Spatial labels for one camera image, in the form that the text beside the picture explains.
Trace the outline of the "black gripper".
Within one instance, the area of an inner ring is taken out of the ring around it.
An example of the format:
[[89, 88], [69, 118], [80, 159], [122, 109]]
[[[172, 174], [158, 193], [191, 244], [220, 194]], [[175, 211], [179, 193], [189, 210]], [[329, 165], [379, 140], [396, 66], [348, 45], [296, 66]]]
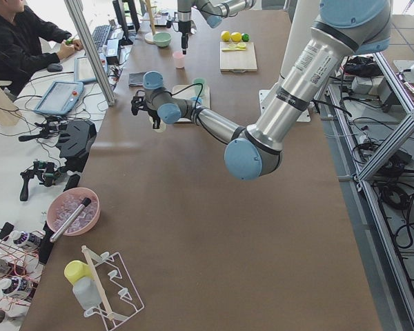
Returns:
[[188, 48], [188, 38], [194, 34], [193, 30], [196, 30], [195, 22], [192, 19], [190, 21], [181, 21], [178, 17], [171, 17], [167, 19], [166, 27], [177, 27], [177, 31], [181, 33], [181, 51], [183, 54], [186, 54]]
[[156, 110], [152, 110], [147, 106], [144, 90], [136, 91], [131, 99], [130, 104], [130, 111], [133, 116], [137, 116], [139, 111], [145, 111], [148, 113], [149, 117], [152, 118], [151, 122], [153, 130], [160, 129], [161, 119], [159, 118]]

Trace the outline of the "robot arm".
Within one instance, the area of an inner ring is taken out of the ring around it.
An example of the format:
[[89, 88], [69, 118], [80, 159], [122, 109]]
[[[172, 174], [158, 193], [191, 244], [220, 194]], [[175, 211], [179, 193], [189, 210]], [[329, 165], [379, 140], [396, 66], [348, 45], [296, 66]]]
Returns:
[[214, 5], [209, 0], [180, 0], [177, 2], [176, 23], [181, 33], [181, 51], [187, 53], [192, 28], [192, 9], [200, 12], [211, 28], [216, 28], [225, 18], [234, 17], [239, 12], [253, 8], [253, 0], [226, 0]]
[[178, 99], [157, 71], [143, 76], [144, 95], [133, 97], [132, 113], [146, 111], [153, 127], [185, 118], [226, 144], [225, 165], [235, 178], [253, 180], [282, 162], [283, 140], [342, 59], [381, 52], [391, 38], [392, 1], [320, 1], [309, 23], [310, 40], [285, 78], [270, 90], [269, 104], [246, 127], [217, 114], [197, 99]]

